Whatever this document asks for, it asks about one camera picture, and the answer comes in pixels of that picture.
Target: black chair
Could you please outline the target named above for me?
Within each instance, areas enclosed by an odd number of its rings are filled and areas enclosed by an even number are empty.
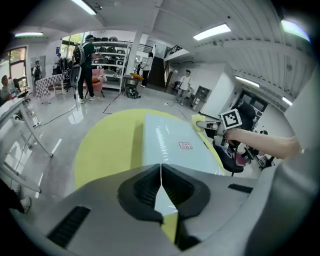
[[[250,131],[254,125],[253,120],[256,116],[256,112],[254,108],[250,104],[243,102],[240,106],[234,107],[233,109],[237,109],[239,111],[239,115],[242,121],[242,125],[239,126],[238,128]],[[237,156],[237,150],[238,150],[239,144],[240,142],[233,140],[231,141],[231,143],[229,143],[229,148],[225,149],[225,148],[216,146],[213,143],[213,147],[216,153],[220,157],[223,168],[231,172],[232,173],[231,176],[233,176],[234,173],[242,173],[244,171],[243,166],[237,165],[236,159],[235,159],[235,157]]]

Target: white ceiling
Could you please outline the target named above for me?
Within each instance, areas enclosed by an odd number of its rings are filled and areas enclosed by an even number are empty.
[[[48,0],[30,14],[24,26],[37,27],[49,41],[84,31],[142,29],[145,34],[188,50],[184,61],[227,62],[235,75],[261,84],[258,92],[282,109],[288,106],[281,98],[293,101],[315,67],[310,43],[283,31],[268,0],[86,2],[97,15],[89,15],[71,0]],[[231,32],[201,41],[193,38],[223,23]],[[17,30],[29,29],[24,26]]]

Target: yellow circular platform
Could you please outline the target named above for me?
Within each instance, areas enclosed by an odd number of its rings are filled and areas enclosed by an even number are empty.
[[[77,189],[95,179],[142,166],[146,113],[179,120],[168,113],[143,108],[119,111],[100,120],[84,137],[76,154],[74,175]],[[198,134],[223,170],[212,144]]]

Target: black vent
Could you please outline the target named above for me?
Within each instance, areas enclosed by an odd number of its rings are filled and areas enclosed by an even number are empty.
[[[155,208],[156,196],[160,188],[159,171],[155,170],[133,185],[133,194],[143,204]]]
[[[175,207],[188,200],[195,191],[195,186],[172,171],[162,169],[162,182],[165,192]]]
[[[85,218],[88,216],[90,209],[83,206],[76,206],[58,226],[48,235],[48,238],[65,248],[72,237],[75,235]]]
[[[162,215],[155,211],[156,196],[161,186],[160,167],[160,164],[155,164],[125,180],[118,188],[119,204],[137,220],[163,223]]]

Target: window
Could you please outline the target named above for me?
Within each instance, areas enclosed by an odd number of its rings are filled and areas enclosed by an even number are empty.
[[[61,57],[72,59],[76,46],[80,45],[89,34],[90,32],[84,32],[64,37],[61,44]]]
[[[17,79],[19,86],[27,85],[26,80],[26,47],[12,49],[0,57],[0,78],[3,76]]]

